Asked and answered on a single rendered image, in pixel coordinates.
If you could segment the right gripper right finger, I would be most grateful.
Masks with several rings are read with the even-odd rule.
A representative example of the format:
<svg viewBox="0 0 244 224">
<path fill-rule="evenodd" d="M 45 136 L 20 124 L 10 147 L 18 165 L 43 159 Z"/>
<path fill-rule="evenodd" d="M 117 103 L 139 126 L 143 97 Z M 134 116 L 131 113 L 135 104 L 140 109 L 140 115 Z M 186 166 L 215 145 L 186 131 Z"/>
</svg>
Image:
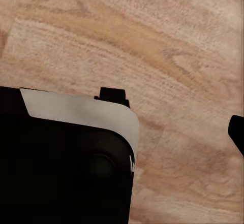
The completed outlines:
<svg viewBox="0 0 244 224">
<path fill-rule="evenodd" d="M 244 156 L 244 117 L 232 115 L 228 134 Z"/>
</svg>

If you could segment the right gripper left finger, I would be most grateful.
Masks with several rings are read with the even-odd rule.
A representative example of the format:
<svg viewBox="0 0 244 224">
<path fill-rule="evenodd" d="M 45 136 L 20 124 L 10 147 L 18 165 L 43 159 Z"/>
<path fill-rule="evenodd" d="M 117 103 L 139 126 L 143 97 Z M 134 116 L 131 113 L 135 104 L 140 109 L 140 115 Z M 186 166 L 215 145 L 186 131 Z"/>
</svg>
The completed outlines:
<svg viewBox="0 0 244 224">
<path fill-rule="evenodd" d="M 23 116 L 0 121 L 0 176 L 26 135 Z"/>
</svg>

